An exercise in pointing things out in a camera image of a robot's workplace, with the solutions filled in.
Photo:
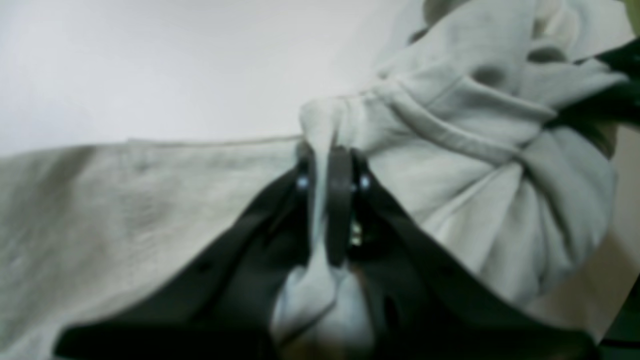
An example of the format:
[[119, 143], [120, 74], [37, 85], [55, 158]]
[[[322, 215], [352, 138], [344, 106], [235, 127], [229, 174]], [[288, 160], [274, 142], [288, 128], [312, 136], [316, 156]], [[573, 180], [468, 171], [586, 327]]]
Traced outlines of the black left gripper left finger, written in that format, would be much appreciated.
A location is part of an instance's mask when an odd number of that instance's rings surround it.
[[177, 275], [132, 307], [62, 333], [69, 360], [278, 360], [269, 326], [291, 271], [310, 258], [314, 152], [250, 202]]

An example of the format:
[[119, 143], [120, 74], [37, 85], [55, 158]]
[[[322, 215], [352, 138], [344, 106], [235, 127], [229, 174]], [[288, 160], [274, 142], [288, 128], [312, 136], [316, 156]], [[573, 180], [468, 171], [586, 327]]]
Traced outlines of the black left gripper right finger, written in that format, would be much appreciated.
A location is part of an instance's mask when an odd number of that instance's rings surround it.
[[327, 164], [327, 260], [362, 282], [375, 360], [599, 360], [584, 332], [505, 303], [410, 218], [356, 149]]

